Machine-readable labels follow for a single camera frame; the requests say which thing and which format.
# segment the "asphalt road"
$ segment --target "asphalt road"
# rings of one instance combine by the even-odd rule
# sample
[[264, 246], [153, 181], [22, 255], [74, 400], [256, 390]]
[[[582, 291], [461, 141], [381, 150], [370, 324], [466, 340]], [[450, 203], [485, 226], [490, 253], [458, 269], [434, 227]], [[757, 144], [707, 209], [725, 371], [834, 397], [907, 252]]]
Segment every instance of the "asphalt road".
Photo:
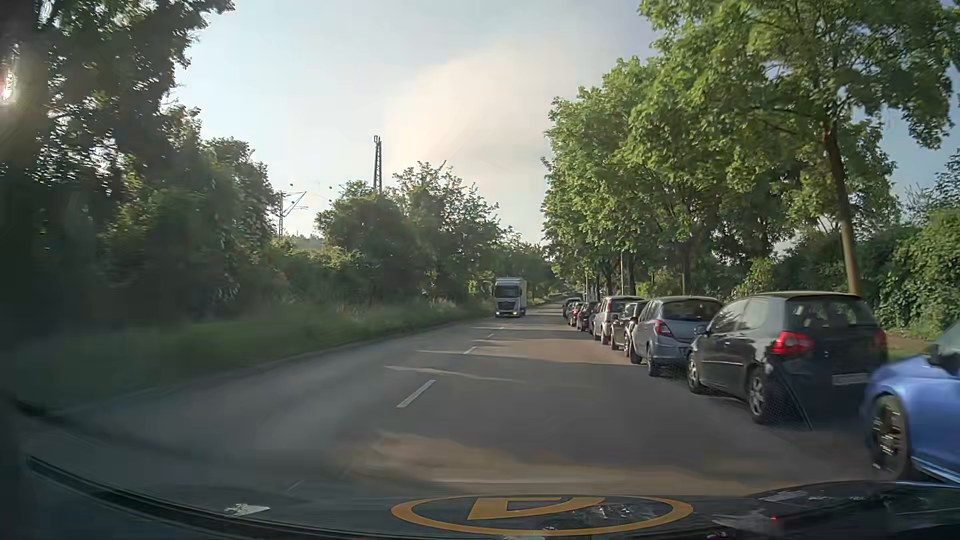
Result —
[[[568, 327], [558, 306], [146, 392], [77, 412], [28, 452], [126, 487], [740, 495], [870, 477], [848, 436], [754, 425]], [[132, 444], [123, 442], [129, 438]]]

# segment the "utility pole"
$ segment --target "utility pole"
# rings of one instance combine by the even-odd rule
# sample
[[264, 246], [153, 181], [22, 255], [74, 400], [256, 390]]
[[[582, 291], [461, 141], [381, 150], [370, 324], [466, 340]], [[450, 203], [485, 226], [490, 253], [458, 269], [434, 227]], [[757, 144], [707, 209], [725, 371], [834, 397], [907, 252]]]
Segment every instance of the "utility pole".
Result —
[[383, 191], [383, 145], [380, 135], [373, 136], [373, 145], [376, 147], [373, 151], [373, 189]]
[[[306, 191], [297, 191], [293, 193], [287, 193], [286, 191], [279, 191], [276, 194], [276, 211], [274, 215], [276, 216], [276, 237], [283, 237], [283, 218], [290, 215], [290, 212], [294, 210], [305, 209], [306, 207], [299, 207], [300, 201], [303, 200], [303, 196], [306, 195]], [[293, 202], [290, 207], [285, 208], [284, 203], [287, 197], [297, 197], [297, 200]]]

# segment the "license plate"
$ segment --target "license plate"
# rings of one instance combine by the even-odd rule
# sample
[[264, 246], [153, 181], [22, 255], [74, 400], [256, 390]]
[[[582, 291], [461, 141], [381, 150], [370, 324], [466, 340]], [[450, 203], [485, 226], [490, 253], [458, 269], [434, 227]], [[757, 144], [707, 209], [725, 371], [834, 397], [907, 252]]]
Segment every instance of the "license plate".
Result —
[[845, 373], [843, 375], [834, 375], [833, 385], [845, 386], [847, 384], [863, 384], [868, 380], [870, 380], [870, 374], [868, 373]]

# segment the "sky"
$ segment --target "sky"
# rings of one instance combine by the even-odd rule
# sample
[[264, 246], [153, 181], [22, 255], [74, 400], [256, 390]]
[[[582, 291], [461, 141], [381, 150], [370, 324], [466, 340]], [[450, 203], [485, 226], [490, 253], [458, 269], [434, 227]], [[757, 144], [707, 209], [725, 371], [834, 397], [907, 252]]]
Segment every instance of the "sky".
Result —
[[[637, 0], [235, 4], [188, 51], [175, 97], [202, 110], [205, 137], [248, 141], [275, 189], [307, 192], [284, 224], [304, 235], [339, 185], [372, 179], [379, 135], [384, 185], [418, 160], [446, 161], [499, 204], [503, 225], [540, 241], [551, 100], [598, 85], [617, 58], [652, 54], [655, 38]], [[922, 149], [895, 111], [884, 120], [898, 194], [931, 185], [960, 146], [951, 134]]]

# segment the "truck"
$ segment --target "truck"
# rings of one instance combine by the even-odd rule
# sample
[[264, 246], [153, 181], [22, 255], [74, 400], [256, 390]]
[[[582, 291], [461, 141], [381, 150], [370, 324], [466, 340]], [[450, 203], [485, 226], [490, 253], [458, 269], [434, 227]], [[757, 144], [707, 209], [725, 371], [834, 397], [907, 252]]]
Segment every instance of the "truck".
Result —
[[527, 314], [527, 281], [523, 278], [496, 278], [493, 298], [497, 317], [522, 317]]

